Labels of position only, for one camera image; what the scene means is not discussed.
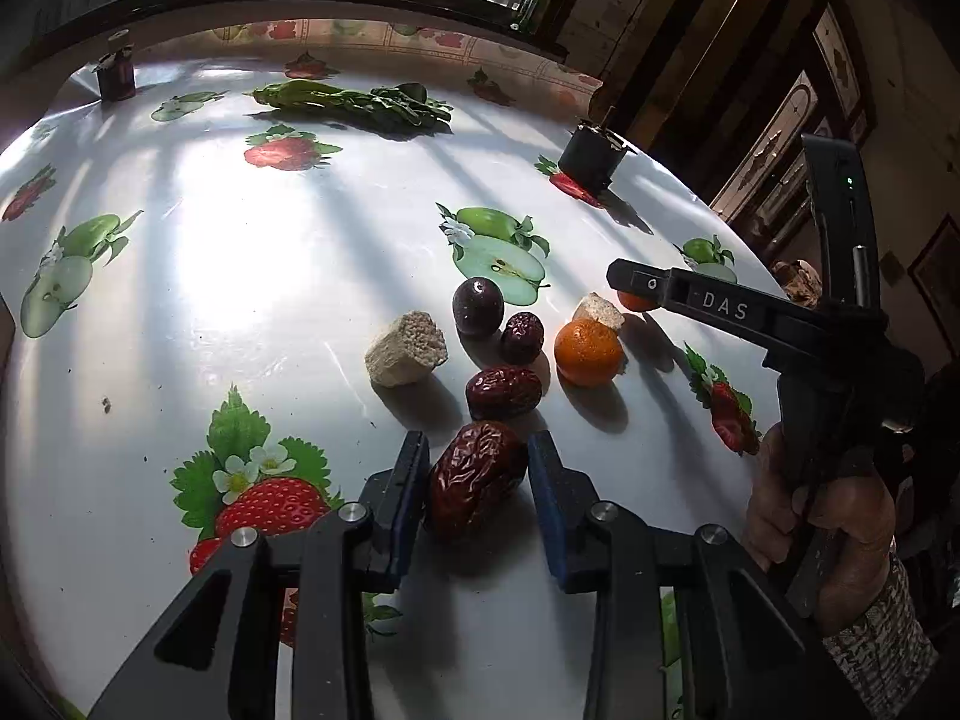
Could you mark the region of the patterned right sleeve forearm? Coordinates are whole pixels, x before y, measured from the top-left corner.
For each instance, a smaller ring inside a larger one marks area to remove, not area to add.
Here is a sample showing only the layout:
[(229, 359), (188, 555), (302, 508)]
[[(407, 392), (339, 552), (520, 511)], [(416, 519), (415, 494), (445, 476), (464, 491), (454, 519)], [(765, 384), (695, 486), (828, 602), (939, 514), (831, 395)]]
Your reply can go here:
[(872, 718), (896, 718), (934, 671), (939, 652), (924, 634), (910, 595), (907, 569), (890, 554), (882, 592), (823, 647)]

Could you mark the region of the person's right hand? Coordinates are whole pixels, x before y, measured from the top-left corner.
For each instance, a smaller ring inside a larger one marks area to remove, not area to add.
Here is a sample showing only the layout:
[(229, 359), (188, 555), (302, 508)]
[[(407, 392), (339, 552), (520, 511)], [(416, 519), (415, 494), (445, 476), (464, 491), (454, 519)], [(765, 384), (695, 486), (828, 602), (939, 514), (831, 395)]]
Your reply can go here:
[[(743, 546), (762, 571), (788, 559), (804, 517), (807, 489), (789, 491), (781, 424), (763, 436), (758, 475), (748, 501)], [(890, 573), (895, 504), (877, 475), (838, 478), (817, 493), (804, 517), (812, 527), (843, 535), (843, 550), (823, 576), (817, 619), (825, 635), (851, 626), (884, 590)]]

